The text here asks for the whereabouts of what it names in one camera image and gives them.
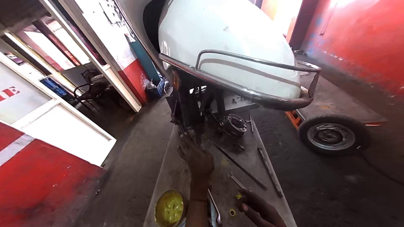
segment spanner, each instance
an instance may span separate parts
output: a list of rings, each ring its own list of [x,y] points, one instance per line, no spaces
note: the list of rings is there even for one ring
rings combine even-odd
[[[240,183],[240,182],[237,180],[237,178],[233,175],[232,172],[228,172],[228,173],[227,173],[227,176],[230,177],[231,179],[233,179],[233,180],[238,184],[238,186],[240,186],[240,188],[247,190],[246,187],[244,187],[244,185],[242,185],[242,183]]]

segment metal rod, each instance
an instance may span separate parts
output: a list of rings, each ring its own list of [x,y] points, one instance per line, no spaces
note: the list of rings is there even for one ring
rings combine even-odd
[[[269,176],[271,178],[272,184],[274,185],[275,190],[278,193],[278,196],[283,197],[282,191],[280,190],[280,187],[279,187],[279,185],[278,185],[278,183],[277,183],[277,181],[275,179],[275,176],[272,173],[271,169],[269,168],[269,163],[268,163],[267,159],[265,158],[264,152],[259,147],[257,148],[257,150],[260,153],[262,160],[264,161],[265,167],[266,167],[267,172],[268,172],[268,174],[269,174]]]
[[[250,113],[250,125],[251,125],[251,132],[254,133],[253,119],[251,118],[251,113]]]
[[[267,190],[267,187],[263,185],[261,182],[259,182],[253,175],[251,175],[247,170],[245,170],[241,165],[239,165],[233,158],[231,158],[224,150],[222,150],[216,143],[213,143],[213,145],[220,151],[222,152],[230,161],[232,161],[238,168],[240,168],[247,176],[249,176],[255,183],[258,184],[262,189],[265,191]]]
[[[232,93],[241,96],[244,99],[252,100],[254,102],[260,103],[264,107],[270,107],[273,109],[291,111],[295,109],[301,109],[308,106],[312,101],[313,97],[309,96],[308,90],[301,87],[301,97],[297,99],[283,98],[275,95],[270,95],[262,93],[256,90],[249,89],[237,83],[225,80],[221,77],[209,74],[202,70],[196,70],[194,67],[178,61],[168,55],[159,54],[159,57],[179,69],[199,78],[213,85],[219,86],[220,88],[231,91]]]

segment yellow grease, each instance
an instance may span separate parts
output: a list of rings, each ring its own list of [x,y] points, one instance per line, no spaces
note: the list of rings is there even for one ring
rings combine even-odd
[[[170,190],[165,192],[156,205],[156,222],[160,226],[172,226],[182,217],[184,202],[179,192]]]

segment metal bracket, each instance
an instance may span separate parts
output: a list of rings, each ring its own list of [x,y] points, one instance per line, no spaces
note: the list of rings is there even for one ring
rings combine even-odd
[[[301,87],[301,96],[299,98],[297,98],[297,99],[283,98],[283,97],[278,97],[275,95],[265,94],[263,92],[259,92],[259,91],[244,87],[237,83],[225,80],[221,77],[209,74],[209,73],[201,70],[200,69],[200,58],[201,58],[201,55],[204,53],[215,53],[215,54],[227,55],[227,56],[240,58],[240,59],[244,59],[244,60],[248,60],[248,61],[252,61],[252,62],[256,62],[256,63],[261,63],[264,65],[270,65],[270,66],[274,66],[274,67],[295,70],[295,71],[315,72],[316,74],[309,86],[309,90],[307,90],[304,87]],[[223,50],[203,50],[203,51],[201,51],[197,57],[195,67],[190,66],[184,62],[178,61],[163,53],[159,54],[159,58],[171,65],[176,66],[179,69],[182,69],[183,71],[185,71],[197,78],[200,78],[200,79],[210,82],[212,84],[218,85],[224,89],[227,89],[227,90],[233,92],[234,94],[241,96],[242,98],[249,99],[254,102],[260,103],[264,107],[269,107],[269,108],[274,108],[274,109],[279,109],[279,110],[284,110],[284,111],[290,111],[290,110],[304,108],[313,101],[313,96],[314,96],[314,92],[315,92],[315,89],[317,86],[317,81],[320,76],[319,72],[321,71],[320,67],[318,67],[316,65],[312,65],[307,62],[303,62],[303,61],[296,61],[297,63],[304,65],[304,67],[299,67],[299,66],[293,66],[293,65],[280,64],[280,63],[267,61],[267,60],[263,60],[263,59],[258,59],[258,58],[252,58],[249,56],[231,53],[231,52],[227,52],[227,51],[223,51]]]

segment wrench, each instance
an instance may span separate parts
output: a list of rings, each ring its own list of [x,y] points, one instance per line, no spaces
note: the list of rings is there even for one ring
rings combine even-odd
[[[215,201],[213,200],[212,193],[210,193],[209,189],[208,189],[208,194],[209,194],[210,199],[212,200],[213,206],[215,207],[215,210],[216,210],[216,213],[217,213],[216,223],[217,223],[218,226],[221,226],[222,225],[222,220],[220,219],[220,212],[219,212],[219,209],[216,206]]]
[[[238,186],[240,186],[240,188],[247,190],[246,187],[244,187],[244,185],[242,185],[242,183],[240,183],[240,182],[237,180],[237,178],[233,175],[232,172],[228,172],[228,173],[227,173],[227,176],[230,177],[231,179],[233,179],[233,180],[238,184]]]

